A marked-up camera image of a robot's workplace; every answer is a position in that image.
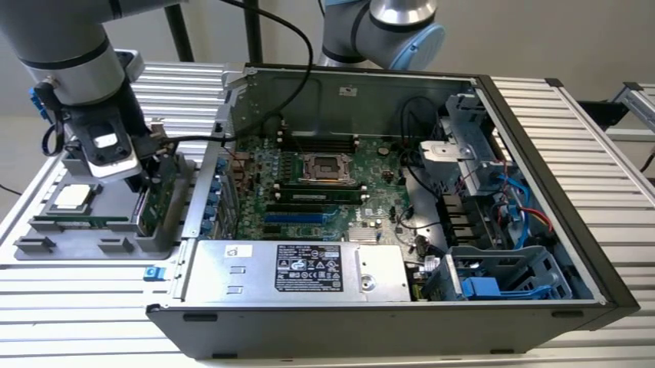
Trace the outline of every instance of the metal rail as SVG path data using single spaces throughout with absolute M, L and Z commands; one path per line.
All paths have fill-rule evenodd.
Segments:
M 655 132 L 655 84 L 625 82 L 613 102 L 622 103 L 649 130 Z
M 170 136 L 209 134 L 221 103 L 220 65 L 149 64 L 134 84 L 148 120 L 164 121 Z M 266 367 L 521 366 L 524 368 L 605 368 L 655 366 L 655 236 L 652 204 L 632 174 L 594 137 L 584 117 L 569 109 L 561 91 L 542 80 L 496 84 L 529 137 L 556 174 L 596 239 L 617 267 L 641 310 L 594 332 L 574 331 L 526 354 L 418 356 L 398 358 L 258 360 L 233 365 Z M 549 101 L 548 107 L 538 101 Z M 186 157 L 202 161 L 204 143 L 181 146 Z M 38 196 L 61 166 L 44 167 L 0 229 L 19 229 L 23 214 L 35 211 Z M 225 366 L 225 361 L 194 361 L 148 321 L 142 305 L 168 283 L 144 283 L 144 261 L 15 264 L 13 241 L 0 247 L 0 360 L 1 366 Z

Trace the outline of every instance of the red cable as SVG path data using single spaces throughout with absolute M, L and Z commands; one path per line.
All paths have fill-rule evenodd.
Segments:
M 470 170 L 470 172 L 466 174 L 466 176 L 464 178 L 461 178 L 461 181 L 457 182 L 457 184 L 454 185 L 454 194 L 457 194 L 458 191 L 461 189 L 464 189 L 465 181 L 466 181 L 468 177 L 477 171 L 477 169 L 480 169 L 480 166 L 476 166 L 476 168 L 473 170 Z
M 552 232 L 552 222 L 550 219 L 545 216 L 545 214 L 537 209 L 526 209 L 525 207 L 520 207 L 520 210 L 536 215 L 545 223 L 548 224 L 548 231 Z

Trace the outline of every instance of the blue cable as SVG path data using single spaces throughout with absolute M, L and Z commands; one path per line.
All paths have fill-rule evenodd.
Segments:
M 529 189 L 524 187 L 514 179 L 506 177 L 504 174 L 500 174 L 498 179 L 506 180 L 508 184 L 513 186 L 516 189 L 518 189 L 522 192 L 522 195 L 525 196 L 525 207 L 529 205 Z M 518 241 L 516 242 L 516 245 L 513 246 L 513 250 L 521 249 L 522 244 L 525 243 L 525 240 L 528 238 L 528 230 L 529 230 L 529 216 L 522 212 L 522 230 L 520 232 L 520 237 Z

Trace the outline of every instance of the cpu socket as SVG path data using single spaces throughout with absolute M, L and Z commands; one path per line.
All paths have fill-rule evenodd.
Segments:
M 328 185 L 354 184 L 354 180 L 349 178 L 350 161 L 346 155 L 304 155 L 302 177 L 298 181 Z

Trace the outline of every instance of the green circuit board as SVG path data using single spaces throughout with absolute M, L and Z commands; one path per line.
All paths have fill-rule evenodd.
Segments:
M 385 156 L 377 152 L 381 147 L 389 151 Z M 240 193 L 237 239 L 297 238 L 314 241 L 348 241 L 349 229 L 369 228 L 372 225 L 378 233 L 377 244 L 410 243 L 413 235 L 405 229 L 397 230 L 389 215 L 392 207 L 400 215 L 409 205 L 405 186 L 402 182 L 398 184 L 401 167 L 390 142 L 378 138 L 361 138 L 356 151 L 340 154 L 345 155 L 348 160 L 349 178 L 357 185 L 366 187 L 368 198 L 357 205 L 321 204 L 321 212 L 326 216 L 322 225 L 265 222 L 265 207 L 276 203 L 272 195 L 273 184 L 298 183 L 297 179 L 302 177 L 302 157 L 308 152 L 282 152 L 277 149 L 273 140 L 249 137 L 240 142 L 237 153 L 248 153 L 252 158 L 242 165 L 244 174 L 240 176 L 240 183 L 237 182 Z M 258 181 L 248 183 L 257 177 Z M 270 228 L 266 226 L 274 227 L 276 234 L 265 233 Z

